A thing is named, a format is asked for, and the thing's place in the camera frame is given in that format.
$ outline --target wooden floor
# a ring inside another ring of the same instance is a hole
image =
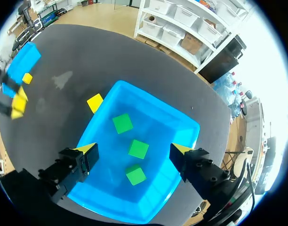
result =
[[[86,7],[77,6],[73,10],[59,17],[54,24],[78,24],[84,26],[96,27],[112,32],[117,32],[126,35],[130,38],[134,36],[134,29],[136,25],[138,9],[132,7],[120,7],[114,10],[113,4],[93,4]],[[182,59],[175,53],[168,54],[170,57],[177,60],[179,63],[187,67],[189,65],[186,60]],[[198,75],[205,83],[210,85],[204,78]],[[227,151],[241,151],[244,148],[246,134],[246,123],[245,120],[238,117],[236,121],[230,126],[229,139],[227,144]],[[0,135],[0,155],[6,163],[5,172],[9,173],[14,170],[10,159],[6,153],[1,135]],[[224,162],[229,162],[230,156],[225,154]],[[194,218],[190,218],[185,225],[191,225],[202,220],[202,214]]]
[[[133,38],[137,16],[137,8],[120,6],[114,10],[113,4],[92,4],[85,7],[76,6],[59,17],[54,24],[96,27]]]

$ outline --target black table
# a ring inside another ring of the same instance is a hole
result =
[[[200,124],[196,147],[210,152],[220,165],[227,145],[230,110],[200,78],[166,54],[126,36],[79,25],[52,25],[34,43],[42,57],[23,85],[29,98],[23,118],[0,115],[4,145],[16,170],[34,176],[58,158],[65,147],[76,147],[93,114],[87,100],[105,97],[113,84],[125,80]],[[10,98],[1,95],[2,101]],[[181,182],[151,223],[183,224],[202,198]],[[112,219],[82,208],[68,198],[60,206],[88,218]]]

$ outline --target water bottle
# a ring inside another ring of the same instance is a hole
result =
[[[235,87],[236,93],[239,94],[240,96],[243,95],[243,92],[240,92],[240,86],[241,85],[242,85],[242,82],[239,82],[236,84],[236,87]]]
[[[241,96],[237,93],[236,93],[234,102],[237,103],[238,105],[240,105],[242,102]]]
[[[223,82],[223,85],[229,87],[231,91],[236,90],[237,88],[237,82],[235,80],[231,82],[230,79],[226,79]]]
[[[238,117],[240,114],[240,105],[234,101],[231,105],[229,105],[229,108],[231,110],[231,116]]]
[[[222,100],[227,104],[227,106],[231,105],[236,96],[236,91],[231,91],[229,87],[227,86],[221,86],[218,89],[216,89],[217,94],[222,98]]]
[[[230,72],[227,72],[226,74],[224,74],[223,76],[221,76],[220,78],[218,78],[215,82],[214,82],[214,86],[222,86],[222,83],[225,81],[225,80],[228,80],[230,82],[233,82],[234,79],[233,79],[233,76],[235,75],[234,72],[230,73]]]

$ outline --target blue plastic bin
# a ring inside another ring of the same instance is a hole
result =
[[[41,55],[36,49],[35,44],[32,42],[26,43],[11,62],[7,74],[18,84],[22,84],[23,76],[25,73],[30,72],[40,57]],[[13,90],[5,84],[2,87],[4,94],[14,97],[15,92]]]
[[[127,113],[133,129],[118,134],[112,118]],[[193,147],[200,126],[149,93],[118,81],[84,131],[78,146],[98,143],[99,160],[68,195],[79,205],[115,220],[146,224],[164,206],[180,176],[169,160],[171,143]],[[144,159],[128,154],[131,141],[149,145]],[[139,164],[147,179],[135,186],[125,169]]]

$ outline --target screw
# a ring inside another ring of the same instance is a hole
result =
[[[216,181],[217,181],[217,178],[216,178],[216,177],[211,177],[211,178],[210,178],[210,181],[211,181],[211,182],[216,182]]]
[[[223,177],[227,178],[230,175],[230,172],[228,170],[223,171]]]
[[[53,180],[53,182],[54,182],[55,184],[58,184],[58,182],[59,182],[59,180],[58,180],[57,177],[53,177],[52,180]]]

